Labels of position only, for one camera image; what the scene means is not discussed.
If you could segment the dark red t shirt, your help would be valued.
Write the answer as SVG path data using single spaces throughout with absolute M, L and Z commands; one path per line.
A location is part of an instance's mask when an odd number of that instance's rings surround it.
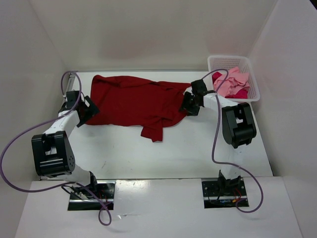
M 151 81 L 134 76 L 93 77 L 90 98 L 99 113 L 87 125 L 142 126 L 141 136 L 163 140 L 163 129 L 186 117 L 180 111 L 190 83 Z

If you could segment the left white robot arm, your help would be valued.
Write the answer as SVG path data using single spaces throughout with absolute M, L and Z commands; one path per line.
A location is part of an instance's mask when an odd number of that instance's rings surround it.
M 94 198 L 99 192 L 97 179 L 91 171 L 76 164 L 69 137 L 75 128 L 96 116 L 99 109 L 89 96 L 75 105 L 77 95 L 77 91 L 68 92 L 66 102 L 58 112 L 58 119 L 44 133 L 32 137 L 34 163 L 39 176 L 72 182 L 77 193 Z

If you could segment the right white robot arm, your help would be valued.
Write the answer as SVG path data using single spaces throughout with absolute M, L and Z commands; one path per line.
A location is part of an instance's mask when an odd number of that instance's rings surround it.
M 233 102 L 219 96 L 214 90 L 185 92 L 181 111 L 187 112 L 190 116 L 196 116 L 202 107 L 215 110 L 218 113 L 211 148 L 211 160 L 220 165 L 217 178 L 217 189 L 220 194 L 228 195 L 239 187 L 242 171 L 247 173 L 259 185 L 255 176 L 242 166 L 243 153 L 257 135 L 250 105 Z M 215 149 L 220 132 L 224 141 L 230 146 L 230 154 L 227 159 L 217 161 L 215 159 Z

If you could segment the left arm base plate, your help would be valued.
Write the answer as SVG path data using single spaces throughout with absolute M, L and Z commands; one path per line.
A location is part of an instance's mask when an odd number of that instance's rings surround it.
M 98 198 L 96 199 L 87 190 L 79 186 L 63 187 L 64 191 L 69 194 L 68 211 L 97 211 L 101 209 L 100 200 L 106 205 L 108 210 L 112 211 L 114 207 L 114 194 L 115 194 L 114 180 L 97 180 L 95 188 L 89 190 Z

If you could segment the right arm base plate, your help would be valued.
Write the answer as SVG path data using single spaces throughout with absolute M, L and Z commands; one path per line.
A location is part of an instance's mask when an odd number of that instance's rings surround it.
M 227 188 L 220 188 L 216 178 L 203 179 L 201 184 L 205 209 L 234 208 L 236 203 L 238 207 L 249 207 L 243 179 L 238 185 Z

